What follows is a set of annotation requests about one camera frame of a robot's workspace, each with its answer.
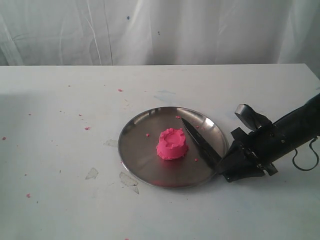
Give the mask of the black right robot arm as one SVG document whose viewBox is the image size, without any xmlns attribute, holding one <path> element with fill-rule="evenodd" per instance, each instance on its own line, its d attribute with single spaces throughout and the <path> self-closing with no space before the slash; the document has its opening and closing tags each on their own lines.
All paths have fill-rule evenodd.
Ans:
<svg viewBox="0 0 320 240">
<path fill-rule="evenodd" d="M 276 174 L 276 160 L 305 143 L 312 144 L 320 135 L 319 95 L 275 122 L 247 104 L 239 104 L 235 115 L 251 132 L 233 130 L 233 142 L 216 166 L 229 183 Z"/>
</svg>

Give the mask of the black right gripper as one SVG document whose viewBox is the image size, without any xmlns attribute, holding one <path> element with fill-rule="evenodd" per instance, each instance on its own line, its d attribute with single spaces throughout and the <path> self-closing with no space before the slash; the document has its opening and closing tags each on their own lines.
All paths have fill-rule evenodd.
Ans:
<svg viewBox="0 0 320 240">
<path fill-rule="evenodd" d="M 234 141 L 216 166 L 217 173 L 224 176 L 228 183 L 276 174 L 278 170 L 268 160 L 266 147 L 276 136 L 275 131 L 274 124 L 260 127 L 248 134 L 239 127 L 233 130 L 231 135 Z"/>
</svg>

